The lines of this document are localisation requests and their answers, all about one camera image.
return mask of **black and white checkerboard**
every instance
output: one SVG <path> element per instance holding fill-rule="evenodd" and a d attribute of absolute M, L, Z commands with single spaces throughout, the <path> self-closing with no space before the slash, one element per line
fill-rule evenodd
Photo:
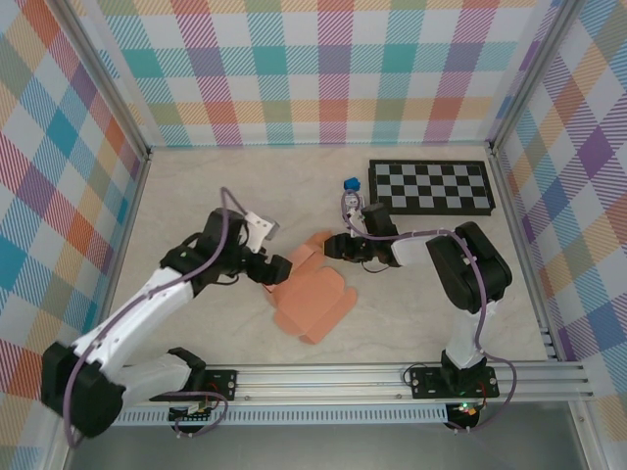
<path fill-rule="evenodd" d="M 495 207 L 483 162 L 371 160 L 370 203 L 390 213 L 490 215 Z"/>

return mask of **chessboard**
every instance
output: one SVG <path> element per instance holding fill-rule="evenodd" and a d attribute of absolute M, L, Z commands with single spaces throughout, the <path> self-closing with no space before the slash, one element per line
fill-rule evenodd
<path fill-rule="evenodd" d="M 371 160 L 370 203 L 391 214 L 490 215 L 495 207 L 484 162 Z"/>

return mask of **purple cable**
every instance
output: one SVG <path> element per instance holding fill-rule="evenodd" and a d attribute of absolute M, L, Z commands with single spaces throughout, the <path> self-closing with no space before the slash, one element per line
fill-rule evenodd
<path fill-rule="evenodd" d="M 218 417 L 215 423 L 208 424 L 204 426 L 199 431 L 194 434 L 185 434 L 180 429 L 178 429 L 179 419 L 174 421 L 174 431 L 178 434 L 178 437 L 187 436 L 188 438 L 197 438 L 198 436 L 202 436 L 203 434 L 209 433 L 212 429 L 215 429 L 219 423 L 221 423 L 226 417 L 226 411 L 228 411 L 228 400 L 224 397 L 224 395 L 216 394 L 215 392 L 170 392 L 168 394 L 164 394 L 165 397 L 214 397 L 215 399 L 220 400 L 224 403 L 224 410 Z"/>
<path fill-rule="evenodd" d="M 107 336 L 107 333 L 109 333 L 113 329 L 113 327 L 116 326 L 116 324 L 120 320 L 122 320 L 124 318 L 124 316 L 127 313 L 129 313 L 134 307 L 138 306 L 140 303 L 142 303 L 146 299 L 152 299 L 153 296 L 155 296 L 156 294 L 159 294 L 160 292 L 164 291 L 165 289 L 169 289 L 170 287 L 173 287 L 173 286 L 175 286 L 177 284 L 180 284 L 180 283 L 188 281 L 192 277 L 194 277 L 194 276 L 200 274 L 201 272 L 203 272 L 205 269 L 207 269 L 209 266 L 211 266 L 216 261 L 217 257 L 219 256 L 219 254 L 221 253 L 222 249 L 224 248 L 224 245 L 226 244 L 226 236 L 228 234 L 228 212 L 226 210 L 226 197 L 227 196 L 233 202 L 233 204 L 237 207 L 238 210 L 240 210 L 241 212 L 246 214 L 247 211 L 244 209 L 244 207 L 241 204 L 239 204 L 237 199 L 235 199 L 233 194 L 227 188 L 224 188 L 224 187 L 220 188 L 219 189 L 219 193 L 220 193 L 220 199 L 221 199 L 221 202 L 222 202 L 222 209 L 223 209 L 223 211 L 222 211 L 222 230 L 221 230 L 221 233 L 220 233 L 220 238 L 219 238 L 219 243 L 217 244 L 217 248 L 214 251 L 214 253 L 212 254 L 212 256 L 207 260 L 207 262 L 205 262 L 205 264 L 203 264 L 202 266 L 198 267 L 197 269 L 194 269 L 193 271 L 188 272 L 184 276 L 181 276 L 181 277 L 179 277 L 177 279 L 169 281 L 166 284 L 163 284 L 161 286 L 157 286 L 154 289 L 150 290 L 148 293 L 142 294 L 141 296 L 133 299 L 128 305 L 126 305 L 120 311 L 120 313 L 118 313 L 107 324 L 107 326 L 105 326 L 102 329 L 102 331 L 93 339 L 91 344 L 87 347 L 85 352 L 78 358 L 78 362 L 76 363 L 76 365 L 72 369 L 72 373 L 70 374 L 70 378 L 68 379 L 68 384 L 66 385 L 66 390 L 65 390 L 64 396 L 63 396 L 63 426 L 64 426 L 64 431 L 66 433 L 66 439 L 68 440 L 68 445 L 70 446 L 70 448 L 76 448 L 78 446 L 78 444 L 80 444 L 80 441 L 82 440 L 82 438 L 80 438 L 78 441 L 75 441 L 73 433 L 72 433 L 72 421 L 71 421 L 71 418 L 70 418 L 70 409 L 71 409 L 71 403 L 72 403 L 72 390 L 73 390 L 73 387 L 74 387 L 74 383 L 76 382 L 76 377 L 78 376 L 78 372 L 80 371 L 80 368 L 86 362 L 87 358 L 92 353 L 92 351 L 94 351 L 94 349 L 96 348 L 96 345 L 99 342 L 101 342 Z"/>
<path fill-rule="evenodd" d="M 344 201 L 346 196 L 350 194 L 353 194 L 355 196 L 358 195 L 357 191 L 354 191 L 352 189 L 347 189 L 346 191 L 344 191 L 344 194 L 342 195 L 342 201 Z M 357 201 L 358 201 L 358 206 L 357 206 L 357 211 L 358 211 L 361 208 L 361 202 L 360 202 L 359 197 L 357 197 Z M 472 272 L 477 278 L 477 285 L 479 286 L 479 296 L 481 297 L 481 312 L 479 314 L 479 324 L 477 325 L 477 331 L 474 335 L 474 345 L 477 348 L 477 350 L 479 350 L 479 352 L 485 355 L 488 359 L 493 360 L 495 362 L 502 362 L 504 364 L 507 364 L 507 366 L 509 366 L 509 368 L 511 369 L 511 390 L 509 391 L 509 394 L 507 394 L 506 400 L 503 402 L 503 405 L 501 405 L 499 410 L 495 414 L 493 414 L 487 421 L 484 421 L 480 425 L 475 426 L 473 429 L 474 431 L 479 431 L 485 428 L 486 426 L 488 426 L 489 424 L 491 424 L 495 420 L 495 418 L 499 416 L 503 412 L 503 410 L 506 408 L 506 406 L 511 402 L 511 399 L 513 398 L 513 395 L 516 392 L 516 385 L 518 384 L 518 374 L 516 373 L 516 367 L 513 365 L 513 362 L 511 362 L 508 359 L 504 359 L 502 357 L 496 357 L 495 355 L 491 355 L 488 352 L 486 352 L 481 346 L 480 339 L 481 339 L 481 332 L 483 330 L 483 326 L 486 322 L 486 315 L 487 315 L 487 308 L 488 308 L 488 296 L 486 294 L 486 286 L 483 282 L 483 277 L 481 276 L 481 271 L 479 270 L 479 266 L 477 265 L 477 262 L 475 261 L 474 256 L 472 255 L 472 253 L 466 246 L 465 242 L 460 239 L 457 233 L 451 230 L 444 229 L 444 228 L 437 229 L 437 230 L 424 230 L 420 232 L 407 232 L 401 235 L 390 236 L 390 237 L 373 237 L 372 235 L 361 232 L 355 225 L 353 225 L 351 223 L 351 220 L 349 219 L 349 215 L 348 215 L 347 209 L 344 207 L 344 204 L 341 204 L 340 206 L 342 207 L 342 218 L 344 219 L 344 221 L 348 224 L 348 226 L 355 233 L 365 238 L 366 240 L 390 241 L 390 240 L 402 240 L 402 239 L 411 238 L 411 237 L 446 235 L 446 236 L 453 238 L 458 243 L 459 247 L 461 248 L 465 256 L 468 258 L 468 261 L 470 262 L 470 267 L 472 267 Z M 457 427 L 458 429 L 463 429 L 460 426 L 455 425 L 454 423 L 451 423 L 451 424 L 453 424 L 454 427 Z"/>

